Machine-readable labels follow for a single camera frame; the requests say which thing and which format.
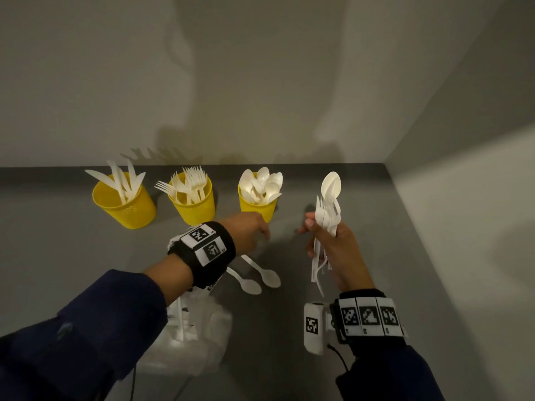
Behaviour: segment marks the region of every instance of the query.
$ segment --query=person's left hand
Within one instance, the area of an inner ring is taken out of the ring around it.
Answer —
[[[228,231],[236,247],[236,256],[252,252],[256,248],[255,234],[261,232],[271,238],[269,225],[257,212],[240,212],[219,221]]]

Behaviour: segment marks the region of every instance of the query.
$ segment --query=white wall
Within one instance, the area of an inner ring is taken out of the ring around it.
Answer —
[[[508,0],[387,161],[503,400],[535,391],[534,67],[535,0]]]
[[[503,0],[1,0],[0,166],[383,161]]]

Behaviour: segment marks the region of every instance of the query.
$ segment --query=yellow cup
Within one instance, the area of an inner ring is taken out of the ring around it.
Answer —
[[[130,181],[130,175],[125,173],[125,176]],[[129,229],[142,228],[150,224],[156,216],[156,206],[143,184],[134,199],[121,204],[117,190],[99,181],[93,189],[93,201]]]
[[[184,172],[178,175],[180,181],[184,183],[186,176]],[[213,201],[213,190],[212,190],[212,181],[210,177],[206,177],[207,183],[204,186],[204,200],[197,202],[196,204],[182,204],[186,202],[186,194],[183,192],[177,193],[178,201],[181,202],[177,204],[171,196],[168,195],[169,200],[173,203],[174,207],[179,212],[180,216],[184,222],[188,225],[198,225],[203,222],[208,222],[213,220],[213,217],[216,216],[216,204]]]
[[[251,204],[250,202],[245,201],[244,198],[241,196],[241,188],[239,185],[237,187],[237,195],[240,197],[240,208],[242,212],[258,212],[262,215],[264,221],[271,221],[271,218],[273,218],[273,212],[275,212],[275,207],[277,206],[277,201],[279,200],[278,197],[269,204]]]

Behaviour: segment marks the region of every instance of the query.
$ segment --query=navy blue sleeve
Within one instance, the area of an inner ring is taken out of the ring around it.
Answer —
[[[56,318],[0,338],[2,399],[104,399],[166,323],[156,283],[110,270]]]
[[[342,293],[340,298],[385,297],[376,289]],[[360,337],[349,345],[356,360],[336,380],[344,400],[443,401],[426,361],[401,337]]]

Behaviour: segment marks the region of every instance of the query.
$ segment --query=gray table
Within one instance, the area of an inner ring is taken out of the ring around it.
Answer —
[[[450,399],[494,399],[473,343],[422,247],[386,171],[369,165],[273,165],[284,174],[283,195],[270,223],[272,242],[253,253],[277,271],[279,289],[259,296],[241,291],[224,275],[213,295],[233,314],[234,324],[220,371],[192,379],[180,400],[339,399],[334,379],[344,371],[338,357],[303,347],[306,302],[321,300],[310,283],[307,236],[295,229],[313,209],[323,177],[342,178],[342,219],[355,232],[380,289],[396,300],[411,342],[433,368]],[[167,180],[179,167],[139,167],[145,186]],[[245,166],[206,166],[216,193],[216,219],[239,211],[237,181]],[[81,168],[0,169],[2,211],[0,335],[53,317],[73,297],[111,268],[139,272],[165,254],[170,237],[186,225],[169,199],[149,187],[156,219],[127,230],[91,200],[94,180]],[[261,282],[241,259],[233,268]],[[326,300],[337,295],[322,277]],[[347,347],[337,346],[348,363]],[[136,400],[171,400],[185,377],[139,374]],[[126,400],[130,378],[110,400]]]

